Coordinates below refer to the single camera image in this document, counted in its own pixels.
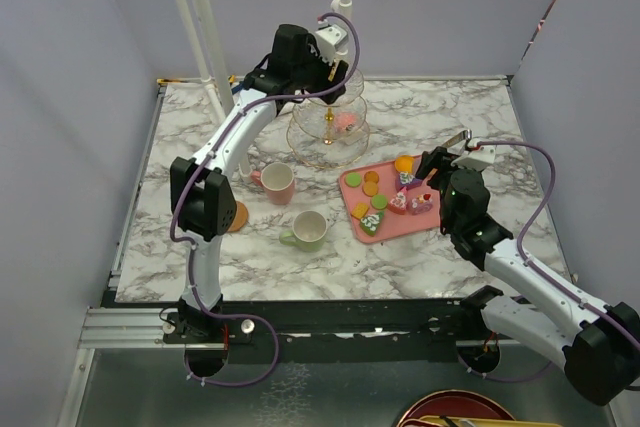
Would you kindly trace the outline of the blue-handled pliers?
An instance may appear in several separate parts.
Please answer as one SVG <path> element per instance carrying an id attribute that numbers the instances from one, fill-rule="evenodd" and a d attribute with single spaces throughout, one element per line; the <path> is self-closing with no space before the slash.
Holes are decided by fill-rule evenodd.
<path id="1" fill-rule="evenodd" d="M 251 87 L 251 77 L 244 77 L 231 87 L 231 93 L 233 95 L 239 94 L 243 90 L 248 90 Z"/>

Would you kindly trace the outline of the aluminium rail base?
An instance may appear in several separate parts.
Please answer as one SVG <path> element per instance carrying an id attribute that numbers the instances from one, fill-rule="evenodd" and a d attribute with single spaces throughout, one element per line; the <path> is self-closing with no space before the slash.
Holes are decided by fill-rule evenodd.
<path id="1" fill-rule="evenodd" d="M 187 321 L 174 304 L 115 304 L 91 308 L 85 316 L 82 348 L 150 348 L 169 345 L 221 347 L 228 341 L 247 343 L 269 330 L 283 337 L 382 337 L 424 334 L 429 339 L 483 341 L 489 329 L 479 311 L 453 299 L 364 301 L 231 301 L 227 317 L 197 314 Z"/>

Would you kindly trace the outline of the pink serving tray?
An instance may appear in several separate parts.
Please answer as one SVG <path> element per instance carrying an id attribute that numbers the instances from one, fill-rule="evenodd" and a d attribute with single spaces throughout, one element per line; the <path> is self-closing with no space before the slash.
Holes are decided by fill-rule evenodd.
<path id="1" fill-rule="evenodd" d="M 394 160 L 387 160 L 377 164 L 369 164 L 354 169 L 344 171 L 338 177 L 338 185 L 347 211 L 347 217 L 351 224 L 354 236 L 364 244 L 372 244 L 374 242 L 383 242 L 393 238 L 405 236 L 408 234 L 416 233 L 419 231 L 430 230 L 437 228 L 440 225 L 439 218 L 439 194 L 436 190 L 431 189 L 426 185 L 424 180 L 421 187 L 412 189 L 407 192 L 408 204 L 416 196 L 424 193 L 431 195 L 433 202 L 433 208 L 426 213 L 420 215 L 412 215 L 408 210 L 404 215 L 397 215 L 387 209 L 377 210 L 371 206 L 371 197 L 366 196 L 362 191 L 362 185 L 365 182 L 364 175 L 368 171 L 375 171 L 379 175 L 379 192 L 378 194 L 384 194 L 388 198 L 388 202 L 396 194 L 395 181 L 398 172 L 394 168 Z M 362 183 L 360 186 L 351 188 L 345 184 L 345 176 L 349 172 L 357 172 L 362 177 Z M 351 217 L 351 210 L 359 202 L 367 203 L 370 205 L 370 210 L 367 214 L 371 214 L 377 211 L 384 211 L 385 216 L 382 220 L 380 228 L 374 237 L 366 235 L 360 228 L 360 220 Z"/>

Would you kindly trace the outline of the three-tier glass dessert stand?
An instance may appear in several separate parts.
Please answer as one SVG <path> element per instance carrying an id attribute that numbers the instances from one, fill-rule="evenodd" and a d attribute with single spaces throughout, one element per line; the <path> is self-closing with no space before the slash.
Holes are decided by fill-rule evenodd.
<path id="1" fill-rule="evenodd" d="M 358 160 L 370 138 L 364 77 L 356 70 L 346 92 L 333 104 L 312 98 L 295 104 L 286 133 L 287 143 L 302 163 L 334 169 Z"/>

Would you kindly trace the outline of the toy brown chip cookie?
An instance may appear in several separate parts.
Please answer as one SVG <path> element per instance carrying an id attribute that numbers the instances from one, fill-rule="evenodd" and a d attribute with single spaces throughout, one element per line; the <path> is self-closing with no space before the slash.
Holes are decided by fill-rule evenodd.
<path id="1" fill-rule="evenodd" d="M 368 171 L 364 175 L 364 180 L 366 182 L 378 183 L 379 182 L 379 175 L 375 171 Z"/>

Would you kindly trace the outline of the toy green cake slice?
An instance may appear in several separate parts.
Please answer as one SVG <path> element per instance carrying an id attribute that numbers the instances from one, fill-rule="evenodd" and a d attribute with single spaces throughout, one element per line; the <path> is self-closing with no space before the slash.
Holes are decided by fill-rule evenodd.
<path id="1" fill-rule="evenodd" d="M 384 211 L 367 214 L 360 220 L 359 226 L 366 235 L 374 237 L 380 228 L 384 216 Z"/>

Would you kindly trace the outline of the toy yellow cracker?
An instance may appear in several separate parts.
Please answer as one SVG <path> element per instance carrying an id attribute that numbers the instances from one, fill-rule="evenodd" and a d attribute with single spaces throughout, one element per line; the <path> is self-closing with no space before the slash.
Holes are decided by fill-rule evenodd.
<path id="1" fill-rule="evenodd" d="M 363 219 L 370 210 L 370 205 L 367 203 L 359 202 L 351 210 L 351 217 L 357 220 Z"/>

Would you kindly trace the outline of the toy purple cake slice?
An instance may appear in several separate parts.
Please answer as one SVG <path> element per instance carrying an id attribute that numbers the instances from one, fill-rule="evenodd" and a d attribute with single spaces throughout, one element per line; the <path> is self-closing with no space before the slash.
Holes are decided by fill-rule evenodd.
<path id="1" fill-rule="evenodd" d="M 412 189 L 421 187 L 423 182 L 423 179 L 416 178 L 412 173 L 401 171 L 396 177 L 396 191 L 410 191 Z"/>

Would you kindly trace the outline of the toy orange round cookie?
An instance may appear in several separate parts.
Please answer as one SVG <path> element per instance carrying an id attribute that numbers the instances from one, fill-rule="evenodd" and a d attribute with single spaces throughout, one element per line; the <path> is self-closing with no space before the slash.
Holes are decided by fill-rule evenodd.
<path id="1" fill-rule="evenodd" d="M 378 183 L 373 181 L 366 181 L 362 185 L 362 191 L 366 196 L 373 197 L 379 192 Z"/>

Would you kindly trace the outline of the red round tray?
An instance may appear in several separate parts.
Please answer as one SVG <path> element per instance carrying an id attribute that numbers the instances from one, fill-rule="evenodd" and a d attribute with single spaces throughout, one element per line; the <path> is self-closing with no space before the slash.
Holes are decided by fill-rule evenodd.
<path id="1" fill-rule="evenodd" d="M 417 400 L 399 416 L 396 425 L 427 415 L 449 414 L 454 417 L 515 421 L 515 417 L 494 400 L 475 392 L 452 389 L 433 392 Z"/>

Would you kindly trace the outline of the toy orange egg tart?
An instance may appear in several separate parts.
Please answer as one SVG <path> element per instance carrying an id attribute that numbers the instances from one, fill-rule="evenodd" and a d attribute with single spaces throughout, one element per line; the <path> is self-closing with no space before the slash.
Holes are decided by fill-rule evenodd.
<path id="1" fill-rule="evenodd" d="M 414 172 L 415 157 L 410 155 L 401 155 L 394 160 L 394 168 L 398 173 Z"/>

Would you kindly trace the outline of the toy green macaron lower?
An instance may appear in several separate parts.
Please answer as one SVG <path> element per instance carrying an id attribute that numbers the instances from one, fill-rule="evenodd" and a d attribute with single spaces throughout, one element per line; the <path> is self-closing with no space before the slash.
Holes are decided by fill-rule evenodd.
<path id="1" fill-rule="evenodd" d="M 371 206 L 377 210 L 384 210 L 388 205 L 388 198 L 384 194 L 376 194 L 371 197 Z"/>

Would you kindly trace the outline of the pink mug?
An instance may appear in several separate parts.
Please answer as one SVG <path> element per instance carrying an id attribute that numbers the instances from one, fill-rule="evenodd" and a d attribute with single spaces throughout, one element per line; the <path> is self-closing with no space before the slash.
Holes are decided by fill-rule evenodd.
<path id="1" fill-rule="evenodd" d="M 294 196 L 294 172 L 284 163 L 275 162 L 261 171 L 254 170 L 250 174 L 250 179 L 264 190 L 272 204 L 286 205 Z"/>

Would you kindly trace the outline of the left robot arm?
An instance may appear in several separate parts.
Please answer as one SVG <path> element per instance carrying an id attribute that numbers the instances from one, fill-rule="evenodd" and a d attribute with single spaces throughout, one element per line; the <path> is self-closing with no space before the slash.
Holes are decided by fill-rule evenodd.
<path id="1" fill-rule="evenodd" d="M 170 166 L 170 238 L 188 246 L 179 305 L 183 312 L 192 310 L 186 329 L 199 341 L 220 332 L 220 250 L 237 212 L 230 180 L 241 158 L 287 103 L 318 98 L 333 104 L 358 66 L 357 59 L 340 57 L 347 44 L 360 47 L 353 24 L 337 13 L 326 13 L 318 22 L 314 32 L 280 25 L 270 52 L 245 75 L 219 129 L 191 158 L 177 157 Z"/>

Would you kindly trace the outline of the pink-handled metal tongs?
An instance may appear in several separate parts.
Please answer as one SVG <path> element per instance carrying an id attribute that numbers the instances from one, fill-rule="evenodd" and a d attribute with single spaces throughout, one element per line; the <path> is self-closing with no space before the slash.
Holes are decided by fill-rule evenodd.
<path id="1" fill-rule="evenodd" d="M 451 162 L 465 152 L 465 148 L 471 138 L 471 130 L 464 129 L 445 141 L 441 146 L 433 149 L 430 161 L 431 171 L 427 182 L 429 187 L 438 190 L 440 182 L 457 169 Z"/>

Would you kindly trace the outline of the green mug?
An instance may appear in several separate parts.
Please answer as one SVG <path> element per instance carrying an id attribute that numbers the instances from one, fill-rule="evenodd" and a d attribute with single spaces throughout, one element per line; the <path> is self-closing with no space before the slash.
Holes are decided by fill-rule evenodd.
<path id="1" fill-rule="evenodd" d="M 325 217 L 313 210 L 301 212 L 293 221 L 292 228 L 279 235 L 279 242 L 285 246 L 313 253 L 321 249 L 328 231 Z"/>

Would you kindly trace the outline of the white pvc pipe frame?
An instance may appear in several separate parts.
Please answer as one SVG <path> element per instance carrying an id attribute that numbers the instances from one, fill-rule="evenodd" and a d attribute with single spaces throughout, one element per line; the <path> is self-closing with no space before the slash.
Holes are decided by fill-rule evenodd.
<path id="1" fill-rule="evenodd" d="M 245 107 L 232 105 L 233 94 L 228 82 L 222 44 L 210 0 L 175 0 L 188 41 L 194 54 L 202 84 L 210 98 L 214 113 L 223 124 L 234 127 L 239 117 L 255 106 L 267 104 L 274 111 L 289 102 L 319 98 L 332 104 L 346 91 L 346 83 L 357 70 L 360 44 L 351 23 L 351 5 L 335 0 L 332 10 L 318 18 L 321 27 L 336 24 L 349 34 L 348 53 L 344 60 L 349 64 L 345 79 L 334 88 L 306 93 L 309 83 L 309 67 L 318 47 L 313 33 L 294 25 L 282 25 L 276 32 L 274 47 L 263 61 L 246 77 L 251 77 L 251 87 L 263 94 L 256 102 Z"/>

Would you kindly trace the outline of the toy green macaron upper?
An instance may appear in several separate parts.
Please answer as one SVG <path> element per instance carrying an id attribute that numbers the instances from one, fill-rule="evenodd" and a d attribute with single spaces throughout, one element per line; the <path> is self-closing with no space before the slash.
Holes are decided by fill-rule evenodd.
<path id="1" fill-rule="evenodd" d="M 361 185 L 362 177 L 357 172 L 349 172 L 345 178 L 345 184 L 351 188 L 355 188 Z"/>

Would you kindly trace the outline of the toy green macaron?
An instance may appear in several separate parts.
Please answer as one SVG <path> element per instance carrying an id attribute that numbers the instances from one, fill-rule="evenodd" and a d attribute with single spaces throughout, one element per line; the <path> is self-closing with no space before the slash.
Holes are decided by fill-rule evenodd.
<path id="1" fill-rule="evenodd" d="M 351 188 L 355 188 L 361 185 L 362 177 L 357 172 L 349 172 L 345 178 L 345 184 Z"/>
<path id="2" fill-rule="evenodd" d="M 384 194 L 376 194 L 371 197 L 371 206 L 377 210 L 384 210 L 388 205 L 388 198 Z"/>

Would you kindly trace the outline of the yellow-handled tool at wall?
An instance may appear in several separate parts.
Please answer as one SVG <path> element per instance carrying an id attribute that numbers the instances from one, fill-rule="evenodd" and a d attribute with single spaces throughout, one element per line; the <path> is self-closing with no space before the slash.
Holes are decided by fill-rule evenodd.
<path id="1" fill-rule="evenodd" d="M 168 84 L 199 84 L 201 81 L 199 79 L 186 78 L 158 78 L 156 79 L 156 83 L 158 85 L 168 85 Z"/>

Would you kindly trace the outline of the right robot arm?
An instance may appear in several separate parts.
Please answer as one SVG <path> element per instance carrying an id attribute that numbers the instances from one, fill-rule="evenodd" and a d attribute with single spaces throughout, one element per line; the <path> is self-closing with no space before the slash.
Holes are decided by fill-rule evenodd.
<path id="1" fill-rule="evenodd" d="M 579 289 L 489 215 L 482 173 L 498 145 L 470 140 L 461 155 L 439 146 L 423 152 L 416 169 L 440 196 L 440 231 L 455 251 L 529 303 L 483 288 L 460 312 L 461 330 L 472 338 L 492 331 L 518 341 L 561 369 L 583 398 L 604 406 L 639 379 L 639 315 L 624 302 L 610 305 Z"/>

